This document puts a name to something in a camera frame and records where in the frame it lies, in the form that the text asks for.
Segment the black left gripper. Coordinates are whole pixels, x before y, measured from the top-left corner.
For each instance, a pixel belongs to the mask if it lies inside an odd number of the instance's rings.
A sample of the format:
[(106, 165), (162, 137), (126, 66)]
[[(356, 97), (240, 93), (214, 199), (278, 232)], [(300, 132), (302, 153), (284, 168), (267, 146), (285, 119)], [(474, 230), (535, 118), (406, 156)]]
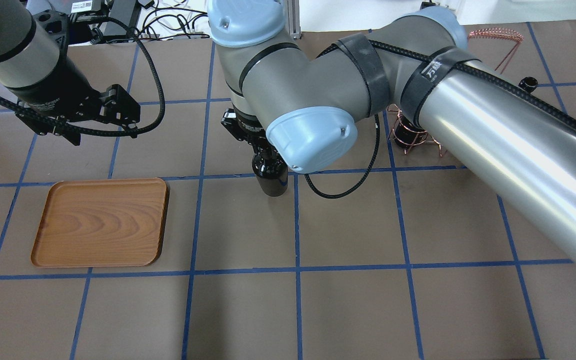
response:
[(128, 129), (141, 120), (141, 106), (121, 85), (97, 91), (68, 57), (61, 57), (46, 78), (16, 88), (15, 94), (27, 108), (60, 121), (94, 120)]

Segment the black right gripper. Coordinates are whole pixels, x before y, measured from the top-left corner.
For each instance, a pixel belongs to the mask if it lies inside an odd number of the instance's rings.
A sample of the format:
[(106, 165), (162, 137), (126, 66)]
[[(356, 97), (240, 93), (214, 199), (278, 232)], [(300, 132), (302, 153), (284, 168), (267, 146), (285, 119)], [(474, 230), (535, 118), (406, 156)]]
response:
[(221, 124), (234, 139), (252, 146), (254, 153), (265, 156), (279, 155), (277, 149), (268, 141), (266, 131), (256, 116), (242, 112), (236, 107), (227, 108)]

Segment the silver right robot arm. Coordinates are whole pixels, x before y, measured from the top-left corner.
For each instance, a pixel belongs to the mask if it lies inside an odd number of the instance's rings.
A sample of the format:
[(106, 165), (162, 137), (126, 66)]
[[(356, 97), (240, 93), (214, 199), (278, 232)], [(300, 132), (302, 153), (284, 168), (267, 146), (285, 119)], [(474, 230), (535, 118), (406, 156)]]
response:
[(576, 262), (576, 120), (499, 78), (431, 6), (310, 60), (281, 0), (210, 0), (211, 37), (240, 128), (295, 173), (354, 146), (357, 121), (396, 105)]

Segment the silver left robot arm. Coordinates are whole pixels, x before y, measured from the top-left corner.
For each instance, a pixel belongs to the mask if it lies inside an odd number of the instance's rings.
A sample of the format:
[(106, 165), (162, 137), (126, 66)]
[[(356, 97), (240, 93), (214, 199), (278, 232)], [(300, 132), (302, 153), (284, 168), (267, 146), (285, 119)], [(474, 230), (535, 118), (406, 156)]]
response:
[(98, 91), (67, 55), (70, 20), (0, 0), (0, 106), (40, 136), (137, 137), (141, 107), (118, 84)]

